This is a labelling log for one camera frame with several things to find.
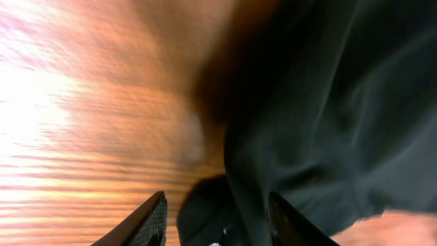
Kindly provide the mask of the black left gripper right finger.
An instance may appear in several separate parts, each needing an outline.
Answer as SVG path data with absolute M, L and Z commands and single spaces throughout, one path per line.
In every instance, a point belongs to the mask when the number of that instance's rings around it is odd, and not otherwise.
M 339 246 L 278 193 L 269 194 L 267 218 L 272 246 Z

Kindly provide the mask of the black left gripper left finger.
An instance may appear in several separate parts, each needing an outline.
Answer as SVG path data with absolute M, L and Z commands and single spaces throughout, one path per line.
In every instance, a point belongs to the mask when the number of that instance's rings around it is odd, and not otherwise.
M 92 246 L 165 246 L 167 199 L 158 191 Z

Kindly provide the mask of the black polo shirt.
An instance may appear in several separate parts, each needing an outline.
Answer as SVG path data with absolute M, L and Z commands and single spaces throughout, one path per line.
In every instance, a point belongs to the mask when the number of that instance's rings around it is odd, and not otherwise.
M 195 89 L 225 174 L 178 215 L 182 245 L 269 245 L 271 193 L 324 235 L 436 212 L 436 2 L 244 1 Z

